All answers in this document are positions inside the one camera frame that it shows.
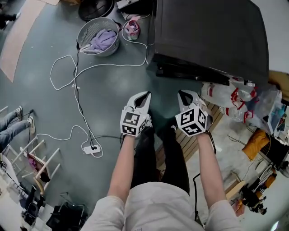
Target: gray shirt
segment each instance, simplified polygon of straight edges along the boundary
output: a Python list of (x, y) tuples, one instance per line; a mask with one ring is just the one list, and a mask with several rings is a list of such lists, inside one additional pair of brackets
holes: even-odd
[(81, 231), (243, 231), (226, 200), (211, 206), (205, 229), (194, 216), (184, 190), (149, 182), (131, 189), (125, 205), (115, 196), (100, 199)]

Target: floor mat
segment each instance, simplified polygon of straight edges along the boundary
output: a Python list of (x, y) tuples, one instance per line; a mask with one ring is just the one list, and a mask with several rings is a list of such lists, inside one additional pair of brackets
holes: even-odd
[(14, 80), (14, 74), (23, 44), (27, 39), (35, 19), (45, 4), (45, 2), (38, 0), (26, 0), (21, 8), (20, 18), (14, 22), (5, 40), (0, 57), (0, 68), (11, 82)]

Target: person's leg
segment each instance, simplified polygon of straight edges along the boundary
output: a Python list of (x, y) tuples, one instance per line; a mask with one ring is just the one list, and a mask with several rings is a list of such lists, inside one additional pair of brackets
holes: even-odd
[(28, 210), (28, 207), (31, 203), (33, 203), (34, 194), (36, 192), (36, 188), (32, 185), (31, 191), (26, 199), (25, 209)]
[(16, 20), (16, 14), (10, 15), (10, 14), (0, 14), (1, 20), (4, 21), (15, 21)]
[(0, 120), (0, 132), (6, 130), (8, 125), (16, 117), (18, 117), (19, 119), (22, 118), (22, 107), (21, 106), (19, 106), (19, 108), (17, 108), (13, 112), (8, 113), (3, 119)]
[(135, 149), (131, 189), (152, 181), (158, 181), (157, 160), (154, 150), (154, 128), (145, 127)]
[(38, 210), (40, 210), (41, 206), (43, 205), (44, 197), (40, 195), (40, 200), (37, 202)]
[(15, 123), (11, 127), (0, 132), (0, 147), (5, 149), (7, 145), (13, 140), (14, 136), (27, 129), (30, 126), (28, 120)]
[(0, 19), (0, 29), (4, 29), (6, 27), (6, 22)]
[(176, 140), (174, 128), (166, 127), (162, 134), (163, 148), (166, 156), (166, 170), (161, 182), (174, 185), (190, 194), (189, 176), (182, 148)]

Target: concrete floor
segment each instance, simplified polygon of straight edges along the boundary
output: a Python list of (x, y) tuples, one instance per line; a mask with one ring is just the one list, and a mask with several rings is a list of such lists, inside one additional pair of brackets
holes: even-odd
[[(115, 11), (108, 17), (123, 24), (124, 20)], [(140, 21), (139, 41), (143, 43), (146, 43), (148, 22), (149, 18)], [(78, 112), (74, 89), (68, 86), (56, 91), (49, 80), (51, 66), (57, 58), (65, 55), (76, 57), (76, 38), (84, 24), (78, 17), (78, 6), (69, 6), (63, 2), (57, 6), (47, 4), (22, 48), (14, 82), (11, 83), (0, 71), (0, 108), (8, 105), (9, 111), (12, 111), (22, 105), (24, 113), (34, 109), (37, 133), (65, 139), (69, 137), (73, 125), (80, 125), (88, 131)], [(5, 33), (7, 31), (2, 32), (2, 45)], [(119, 50), (110, 57), (95, 58), (80, 54), (79, 70), (100, 63), (141, 64), (144, 55), (143, 46), (131, 44), (121, 38)], [(69, 82), (73, 78), (73, 70), (74, 66), (69, 58), (57, 63), (52, 73), (56, 87)], [(143, 65), (90, 69), (78, 77), (78, 86), (84, 115), (95, 136), (120, 136), (121, 110), (132, 95), (151, 91), (151, 109), (168, 118), (179, 111), (178, 90), (199, 91), (201, 83), (157, 78), (153, 73), (147, 72), (146, 65)], [(104, 155), (96, 159), (83, 155), (80, 145), (86, 135), (80, 129), (74, 130), (69, 141), (56, 141), (43, 136), (39, 137), (41, 139), (46, 140), (46, 146), (40, 148), (38, 156), (50, 156), (57, 148), (61, 149), (61, 154), (52, 164), (53, 167), (60, 162), (61, 168), (47, 189), (47, 203), (54, 206), (59, 203), (60, 193), (69, 192), (74, 203), (84, 203), (91, 211), (96, 201), (107, 193), (119, 153), (119, 140), (100, 139)], [(12, 146), (19, 150), (19, 146), (25, 146), (27, 140), (28, 132), (24, 131), (15, 138)]]

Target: laundry basket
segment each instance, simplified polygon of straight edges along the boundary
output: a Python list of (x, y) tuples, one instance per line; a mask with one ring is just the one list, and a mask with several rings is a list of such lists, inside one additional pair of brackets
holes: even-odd
[(117, 24), (109, 18), (96, 18), (88, 23), (86, 23), (80, 30), (78, 37), (77, 37), (77, 42), (80, 46), (80, 48), (84, 47), (85, 45), (89, 44), (91, 40), (96, 36), (98, 32), (100, 32), (103, 29), (109, 29), (113, 30), (117, 33), (115, 41), (112, 43), (112, 45), (107, 48), (105, 51), (102, 51), (97, 54), (89, 54), (89, 53), (84, 53), (87, 55), (95, 55), (95, 56), (100, 56), (100, 57), (105, 57), (112, 55), (114, 52), (119, 47), (120, 39), (118, 36), (118, 26)]

